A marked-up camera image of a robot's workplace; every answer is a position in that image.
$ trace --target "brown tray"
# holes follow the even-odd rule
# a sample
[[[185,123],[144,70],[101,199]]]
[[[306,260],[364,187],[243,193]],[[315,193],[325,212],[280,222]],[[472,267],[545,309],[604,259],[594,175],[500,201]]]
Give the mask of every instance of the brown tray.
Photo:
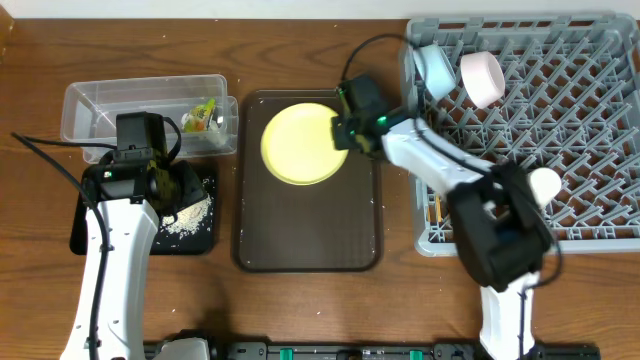
[[[262,90],[244,102],[233,258],[250,272],[367,270],[382,254],[378,165],[352,152],[329,179],[295,186],[262,161],[267,123],[304,102],[341,110],[333,90]]]

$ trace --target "clear plastic container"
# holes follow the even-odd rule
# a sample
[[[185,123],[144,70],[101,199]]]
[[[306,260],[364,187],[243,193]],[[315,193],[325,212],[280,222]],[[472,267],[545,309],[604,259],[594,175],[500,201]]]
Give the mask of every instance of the clear plastic container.
[[[222,75],[73,83],[65,92],[60,137],[68,142],[116,145],[116,116],[138,111],[169,117],[182,128],[182,116],[211,98],[216,101],[215,124],[212,120],[207,131],[182,133],[178,158],[233,154],[237,149],[238,103],[227,96],[227,81]],[[171,149],[177,136],[168,124],[165,132],[167,148]],[[98,162],[107,151],[83,149],[88,163]]]

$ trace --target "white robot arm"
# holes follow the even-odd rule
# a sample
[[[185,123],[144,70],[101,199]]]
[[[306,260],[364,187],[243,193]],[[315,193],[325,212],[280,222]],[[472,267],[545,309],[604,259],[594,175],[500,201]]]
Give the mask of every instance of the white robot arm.
[[[436,193],[446,195],[460,183],[472,183],[482,177],[481,174],[461,167],[450,158],[434,150],[418,137],[420,131],[431,143],[450,155],[459,158],[474,167],[489,171],[493,165],[473,157],[458,149],[429,129],[422,119],[408,119],[393,126],[382,136],[384,152],[389,161],[420,178]],[[534,197],[539,206],[547,205],[560,191],[560,177],[550,169],[536,170],[529,177]],[[480,342],[495,360],[513,360],[519,357],[520,306],[525,286],[534,285],[540,277],[539,272],[526,273],[513,280],[506,290],[498,292],[492,287],[481,287],[483,324]],[[523,351],[528,353],[534,346],[531,334],[531,308],[533,290],[527,290],[524,311]]]
[[[98,203],[109,229],[109,253],[98,315],[98,359],[144,360],[142,315],[149,252],[158,231],[158,215],[149,202],[129,199]],[[89,359],[87,331],[100,262],[100,228],[87,212],[87,260],[78,312],[60,359]],[[209,360],[207,342],[200,338],[167,343],[156,360]]]

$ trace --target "green connector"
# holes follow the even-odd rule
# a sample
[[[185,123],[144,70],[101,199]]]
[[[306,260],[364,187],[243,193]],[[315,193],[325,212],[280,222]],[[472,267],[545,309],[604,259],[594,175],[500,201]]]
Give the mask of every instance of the green connector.
[[[281,349],[280,360],[293,360],[293,349]]]
[[[419,351],[419,350],[409,351],[409,360],[423,360],[422,351]]]

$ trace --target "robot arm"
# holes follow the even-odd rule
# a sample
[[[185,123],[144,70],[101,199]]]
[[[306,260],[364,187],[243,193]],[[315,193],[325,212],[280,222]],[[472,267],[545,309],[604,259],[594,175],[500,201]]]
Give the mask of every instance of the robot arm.
[[[513,163],[495,165],[449,144],[422,119],[390,110],[366,75],[339,87],[343,115],[332,121],[338,149],[357,149],[415,174],[447,199],[458,255],[481,286],[483,328],[480,341],[496,360],[520,355],[521,293],[536,284],[552,239],[539,215],[560,190],[550,169],[527,176]],[[500,206],[498,219],[487,209]],[[523,352],[531,334],[533,291],[524,301]]]
[[[118,149],[82,176],[83,190],[97,203],[109,233],[109,254],[104,279],[98,284],[102,236],[96,214],[88,211],[86,265],[76,320],[61,356],[65,360],[91,358],[87,335],[97,286],[102,286],[102,292],[95,355],[98,359],[145,358],[144,289],[158,214],[175,216],[206,197],[187,162],[170,165],[180,149],[178,137],[176,146],[167,152],[164,123],[177,131],[171,120],[142,112],[118,115],[116,122]],[[204,340],[184,338],[167,344],[158,358],[208,360],[209,352]]]
[[[423,131],[432,143],[450,154],[464,159],[474,166],[489,170],[491,164],[470,156],[462,150],[446,142],[443,138],[427,128],[423,121],[419,121],[419,131]],[[389,161],[401,168],[408,170],[422,181],[428,184],[436,193],[448,194],[461,183],[473,183],[482,175],[460,167],[451,159],[435,151],[424,141],[421,141],[414,129],[413,120],[405,120],[389,130],[382,136],[382,144]],[[555,193],[553,187],[544,186],[550,181],[558,184],[558,175],[549,169],[538,169],[535,176],[529,178],[529,185],[533,189],[534,196],[539,206],[545,206],[551,201]],[[485,350],[495,360],[513,360],[519,356],[520,334],[520,306],[522,299],[520,293],[525,286],[538,282],[540,273],[527,272],[511,281],[502,292],[496,291],[491,286],[480,288],[482,299],[483,324],[480,331],[480,342]],[[531,334],[531,312],[533,304],[533,290],[526,291],[524,310],[523,348],[527,353],[534,346]]]

